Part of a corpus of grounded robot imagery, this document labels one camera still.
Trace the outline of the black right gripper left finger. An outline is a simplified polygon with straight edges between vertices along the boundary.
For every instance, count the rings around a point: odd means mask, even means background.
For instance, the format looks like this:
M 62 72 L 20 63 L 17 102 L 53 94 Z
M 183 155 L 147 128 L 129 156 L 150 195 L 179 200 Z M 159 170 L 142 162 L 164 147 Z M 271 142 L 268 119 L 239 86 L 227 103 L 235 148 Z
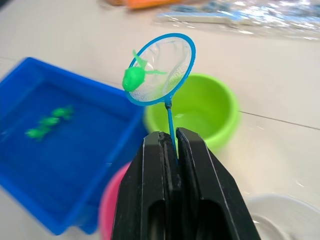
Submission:
M 172 139 L 147 135 L 119 186 L 113 240 L 179 240 L 181 175 Z

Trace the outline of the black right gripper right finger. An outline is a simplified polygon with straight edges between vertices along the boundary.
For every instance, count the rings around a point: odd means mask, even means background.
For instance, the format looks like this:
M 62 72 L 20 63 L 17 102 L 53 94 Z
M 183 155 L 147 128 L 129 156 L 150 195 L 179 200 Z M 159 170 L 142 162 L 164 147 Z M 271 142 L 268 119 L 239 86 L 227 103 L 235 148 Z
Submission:
M 235 179 L 199 134 L 176 129 L 185 240 L 258 240 Z

